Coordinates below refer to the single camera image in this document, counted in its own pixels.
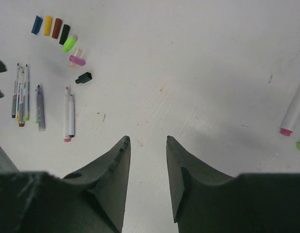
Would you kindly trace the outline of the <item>purple cap marker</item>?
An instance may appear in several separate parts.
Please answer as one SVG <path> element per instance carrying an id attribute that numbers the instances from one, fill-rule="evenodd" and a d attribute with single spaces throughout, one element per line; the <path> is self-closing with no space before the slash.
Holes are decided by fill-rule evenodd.
<path id="1" fill-rule="evenodd" d="M 70 142 L 71 138 L 69 135 L 69 88 L 65 88 L 64 93 L 64 113 L 63 113 L 63 140 L 65 143 Z"/>

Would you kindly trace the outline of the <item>blue marker pen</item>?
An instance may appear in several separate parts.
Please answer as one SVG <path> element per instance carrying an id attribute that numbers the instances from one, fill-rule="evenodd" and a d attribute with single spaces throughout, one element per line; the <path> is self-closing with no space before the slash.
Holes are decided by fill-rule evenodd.
<path id="1" fill-rule="evenodd" d="M 20 65 L 19 65 L 19 63 L 17 63 L 16 78 L 14 81 L 14 94 L 13 94 L 13 98 L 12 98 L 12 112 L 11 112 L 12 118 L 16 118 L 16 102 L 17 102 L 17 93 L 18 93 L 19 71 L 20 71 Z"/>

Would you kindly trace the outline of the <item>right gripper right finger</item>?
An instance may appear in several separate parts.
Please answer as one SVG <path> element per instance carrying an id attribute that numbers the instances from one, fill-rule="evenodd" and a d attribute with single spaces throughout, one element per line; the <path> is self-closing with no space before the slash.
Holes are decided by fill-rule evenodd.
<path id="1" fill-rule="evenodd" d="M 166 158 L 181 233 L 300 233 L 300 173 L 224 174 L 172 136 Z"/>

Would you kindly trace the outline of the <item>small black pen cap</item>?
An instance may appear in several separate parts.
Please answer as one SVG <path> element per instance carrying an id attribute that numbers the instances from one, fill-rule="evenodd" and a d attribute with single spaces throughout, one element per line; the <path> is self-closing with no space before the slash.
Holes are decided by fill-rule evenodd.
<path id="1" fill-rule="evenodd" d="M 86 72 L 80 75 L 76 80 L 76 84 L 87 83 L 92 80 L 92 74 L 90 72 Z"/>

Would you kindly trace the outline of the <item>brown cap marker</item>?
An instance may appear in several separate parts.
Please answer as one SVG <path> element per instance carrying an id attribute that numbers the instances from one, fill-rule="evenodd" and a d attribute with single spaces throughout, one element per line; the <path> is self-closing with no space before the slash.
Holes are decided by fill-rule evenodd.
<path id="1" fill-rule="evenodd" d="M 18 126 L 24 127 L 24 68 L 23 68 L 23 78 L 22 78 L 22 89 L 20 98 L 20 112 L 19 112 Z"/>

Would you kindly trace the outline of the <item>light green pen cap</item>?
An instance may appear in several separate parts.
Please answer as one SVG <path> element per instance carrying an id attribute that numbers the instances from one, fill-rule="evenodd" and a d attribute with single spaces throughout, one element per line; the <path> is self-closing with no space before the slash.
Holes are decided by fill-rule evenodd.
<path id="1" fill-rule="evenodd" d="M 76 35 L 69 36 L 67 38 L 67 40 L 65 41 L 65 43 L 63 44 L 62 51 L 63 52 L 70 51 L 73 48 L 73 46 L 76 44 L 77 40 L 78 40 L 78 37 Z"/>

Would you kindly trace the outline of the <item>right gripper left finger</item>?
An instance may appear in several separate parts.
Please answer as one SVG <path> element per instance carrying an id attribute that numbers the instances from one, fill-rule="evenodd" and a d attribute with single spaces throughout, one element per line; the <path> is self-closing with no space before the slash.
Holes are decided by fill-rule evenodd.
<path id="1" fill-rule="evenodd" d="M 120 233 L 130 158 L 130 138 L 124 136 L 64 178 L 0 172 L 0 233 Z"/>

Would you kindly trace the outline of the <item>grey pen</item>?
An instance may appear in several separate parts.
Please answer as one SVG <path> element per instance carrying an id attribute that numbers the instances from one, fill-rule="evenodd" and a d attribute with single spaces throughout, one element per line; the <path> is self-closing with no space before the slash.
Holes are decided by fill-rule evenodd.
<path id="1" fill-rule="evenodd" d="M 44 114 L 44 98 L 41 85 L 36 87 L 36 118 L 38 118 L 38 130 L 44 132 L 46 130 L 45 114 Z"/>

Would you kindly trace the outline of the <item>yellow pen cap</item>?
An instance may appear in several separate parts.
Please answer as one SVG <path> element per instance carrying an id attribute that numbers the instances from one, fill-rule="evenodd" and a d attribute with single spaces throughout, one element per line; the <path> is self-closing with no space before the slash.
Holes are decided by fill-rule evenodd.
<path id="1" fill-rule="evenodd" d="M 43 32 L 45 36 L 49 36 L 51 33 L 52 20 L 53 18 L 50 15 L 45 17 L 44 32 Z"/>

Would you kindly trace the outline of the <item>brown pen cap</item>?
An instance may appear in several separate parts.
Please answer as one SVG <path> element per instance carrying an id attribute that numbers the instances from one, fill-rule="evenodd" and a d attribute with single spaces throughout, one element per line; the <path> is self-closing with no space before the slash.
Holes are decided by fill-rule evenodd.
<path id="1" fill-rule="evenodd" d="M 62 26 L 62 19 L 56 18 L 55 19 L 55 24 L 53 28 L 53 33 L 52 33 L 52 38 L 57 39 L 60 34 L 61 26 Z"/>

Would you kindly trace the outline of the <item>black cap marker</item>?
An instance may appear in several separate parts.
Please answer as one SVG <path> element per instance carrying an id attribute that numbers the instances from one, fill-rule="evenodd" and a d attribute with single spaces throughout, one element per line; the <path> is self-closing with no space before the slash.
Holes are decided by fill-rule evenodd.
<path id="1" fill-rule="evenodd" d="M 30 86 L 30 79 L 29 79 L 29 65 L 25 65 L 24 69 L 24 121 L 29 121 L 30 119 L 30 110 L 29 110 L 29 86 Z"/>

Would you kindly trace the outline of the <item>yellow marker pen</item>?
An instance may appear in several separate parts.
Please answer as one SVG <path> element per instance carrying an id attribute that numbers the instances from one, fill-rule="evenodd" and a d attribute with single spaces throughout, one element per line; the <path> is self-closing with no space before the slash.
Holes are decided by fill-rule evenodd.
<path id="1" fill-rule="evenodd" d="M 22 78 L 23 78 L 23 67 L 20 67 L 19 77 L 18 77 L 18 91 L 17 91 L 17 101 L 16 101 L 16 122 L 19 121 L 20 112 L 20 98 L 22 89 Z"/>

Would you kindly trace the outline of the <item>pink cap marker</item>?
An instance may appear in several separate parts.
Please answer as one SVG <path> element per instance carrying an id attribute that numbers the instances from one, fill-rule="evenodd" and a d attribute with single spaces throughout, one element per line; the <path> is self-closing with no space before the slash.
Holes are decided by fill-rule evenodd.
<path id="1" fill-rule="evenodd" d="M 290 136 L 300 117 L 300 85 L 280 126 L 280 134 Z"/>

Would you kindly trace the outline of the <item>blue pen cap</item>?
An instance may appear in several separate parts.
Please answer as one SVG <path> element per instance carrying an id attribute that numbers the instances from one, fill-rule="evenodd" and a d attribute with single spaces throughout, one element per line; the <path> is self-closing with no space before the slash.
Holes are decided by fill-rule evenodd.
<path id="1" fill-rule="evenodd" d="M 37 35 L 39 33 L 42 22 L 43 22 L 43 19 L 40 16 L 36 15 L 35 21 L 34 21 L 34 24 L 33 24 L 32 30 L 31 30 L 32 34 Z"/>

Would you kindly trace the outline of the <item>purple pen cap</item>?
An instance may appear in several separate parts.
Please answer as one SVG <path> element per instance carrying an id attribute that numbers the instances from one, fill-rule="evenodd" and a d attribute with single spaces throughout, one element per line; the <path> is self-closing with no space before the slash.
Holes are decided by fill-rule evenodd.
<path id="1" fill-rule="evenodd" d="M 73 55 L 69 57 L 69 60 L 70 60 L 70 66 L 75 66 L 75 65 L 84 66 L 86 64 L 84 59 Z"/>

